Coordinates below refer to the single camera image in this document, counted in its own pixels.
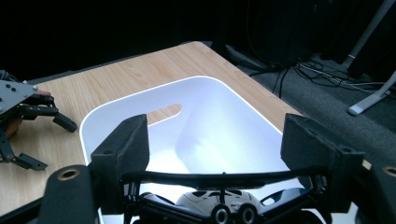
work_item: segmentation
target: white container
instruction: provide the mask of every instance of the white container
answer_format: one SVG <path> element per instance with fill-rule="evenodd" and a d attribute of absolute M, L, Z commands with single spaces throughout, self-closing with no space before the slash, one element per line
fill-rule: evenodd
<path fill-rule="evenodd" d="M 148 170 L 180 174 L 289 170 L 280 159 L 282 133 L 242 97 L 212 77 L 182 79 L 95 108 L 82 121 L 79 132 L 87 164 L 91 153 L 123 120 L 169 105 L 181 105 L 181 109 L 173 117 L 148 126 Z M 262 199 L 294 187 L 301 184 L 290 180 L 248 191 Z M 175 202 L 193 189 L 147 184 L 141 193 L 145 191 Z M 105 217 L 104 221 L 121 223 L 122 219 Z"/>

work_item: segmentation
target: white metal leg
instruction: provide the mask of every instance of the white metal leg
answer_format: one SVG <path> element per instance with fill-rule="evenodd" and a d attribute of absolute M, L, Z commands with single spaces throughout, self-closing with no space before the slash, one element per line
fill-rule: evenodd
<path fill-rule="evenodd" d="M 357 116 L 370 106 L 378 103 L 378 101 L 384 99 L 389 94 L 389 88 L 396 82 L 396 71 L 390 77 L 390 79 L 375 93 L 364 98 L 357 104 L 350 107 L 347 112 L 353 116 Z"/>

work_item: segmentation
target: wooden table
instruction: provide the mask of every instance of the wooden table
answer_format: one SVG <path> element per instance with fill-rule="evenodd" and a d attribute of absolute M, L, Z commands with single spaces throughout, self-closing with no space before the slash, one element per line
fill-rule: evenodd
<path fill-rule="evenodd" d="M 283 130 L 289 105 L 200 42 L 153 52 L 38 85 L 50 91 L 61 113 L 78 125 L 94 108 L 126 95 L 186 77 L 209 76 L 223 81 Z M 148 117 L 148 122 L 172 114 L 172 108 Z M 0 216 L 43 196 L 47 178 L 56 170 L 84 164 L 78 130 L 69 133 L 51 118 L 25 121 L 10 139 L 16 155 L 23 152 L 48 164 L 45 171 L 0 164 Z"/>

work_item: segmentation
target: white plastic bin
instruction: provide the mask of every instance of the white plastic bin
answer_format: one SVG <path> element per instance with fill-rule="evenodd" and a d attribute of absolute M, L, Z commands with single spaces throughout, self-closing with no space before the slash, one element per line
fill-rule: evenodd
<path fill-rule="evenodd" d="M 148 126 L 148 170 L 182 174 L 289 170 L 280 159 L 282 133 L 233 90 L 212 77 L 182 79 L 95 108 L 80 127 L 87 164 L 91 153 L 123 120 L 177 104 L 181 109 L 176 115 Z M 291 180 L 248 191 L 261 199 L 293 187 L 301 185 Z M 150 191 L 175 202 L 192 190 L 147 184 L 141 192 Z"/>

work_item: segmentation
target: wooden tabletop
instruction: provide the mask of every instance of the wooden tabletop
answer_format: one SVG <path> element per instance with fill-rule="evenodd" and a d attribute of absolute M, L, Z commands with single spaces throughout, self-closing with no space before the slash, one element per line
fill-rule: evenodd
<path fill-rule="evenodd" d="M 164 49 L 137 58 L 112 63 L 69 77 L 41 83 L 50 91 L 60 112 L 79 126 L 97 106 L 139 91 L 186 77 L 215 77 L 283 130 L 286 113 L 298 114 L 289 105 L 221 58 L 200 42 Z M 172 108 L 148 117 L 148 122 L 166 118 Z M 24 170 L 11 163 L 0 164 L 0 216 L 43 196 L 47 178 L 56 170 L 84 164 L 78 130 L 69 133 L 52 118 L 24 121 L 10 139 L 16 155 L 21 152 L 46 163 L 45 171 Z"/>

